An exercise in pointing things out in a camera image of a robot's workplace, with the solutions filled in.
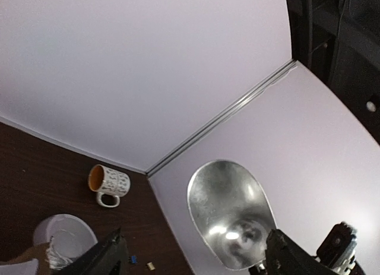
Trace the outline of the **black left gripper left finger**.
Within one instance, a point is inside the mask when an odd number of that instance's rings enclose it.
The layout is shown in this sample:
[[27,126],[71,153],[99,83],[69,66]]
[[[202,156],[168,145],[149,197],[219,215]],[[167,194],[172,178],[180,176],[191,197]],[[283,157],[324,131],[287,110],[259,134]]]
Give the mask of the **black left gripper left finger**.
[[64,274],[129,274],[129,254],[121,228],[108,234],[72,264]]

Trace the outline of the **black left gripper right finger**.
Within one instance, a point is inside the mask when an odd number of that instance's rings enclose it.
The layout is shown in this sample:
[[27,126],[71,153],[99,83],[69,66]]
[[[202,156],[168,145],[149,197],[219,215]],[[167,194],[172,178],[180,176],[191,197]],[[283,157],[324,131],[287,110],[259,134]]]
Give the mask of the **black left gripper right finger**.
[[280,229],[269,233],[265,250],[267,274],[335,274],[317,262]]

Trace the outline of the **gold binder clip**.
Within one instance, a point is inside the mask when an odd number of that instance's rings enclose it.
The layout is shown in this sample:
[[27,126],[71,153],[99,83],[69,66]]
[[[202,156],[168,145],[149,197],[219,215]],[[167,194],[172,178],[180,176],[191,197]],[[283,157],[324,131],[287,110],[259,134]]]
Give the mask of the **gold binder clip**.
[[147,267],[148,270],[150,270],[150,271],[153,271],[153,270],[156,269],[152,262],[147,263],[147,264],[146,264],[146,267]]

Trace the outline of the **dog food bag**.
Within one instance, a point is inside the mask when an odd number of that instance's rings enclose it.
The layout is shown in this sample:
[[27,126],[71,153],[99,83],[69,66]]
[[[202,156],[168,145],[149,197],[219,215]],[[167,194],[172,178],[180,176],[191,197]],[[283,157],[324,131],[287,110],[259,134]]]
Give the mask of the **dog food bag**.
[[52,241],[28,248],[19,256],[1,261],[1,274],[55,274],[71,265],[75,258],[70,258],[59,253]]

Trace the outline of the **metal scoop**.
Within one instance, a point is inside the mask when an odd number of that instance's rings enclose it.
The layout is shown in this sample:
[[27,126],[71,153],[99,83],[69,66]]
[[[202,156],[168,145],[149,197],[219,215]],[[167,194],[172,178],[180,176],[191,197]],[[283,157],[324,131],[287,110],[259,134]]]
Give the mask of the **metal scoop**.
[[267,196],[245,167],[213,160],[191,176],[187,205],[203,242],[229,270],[265,260],[266,240],[276,221]]

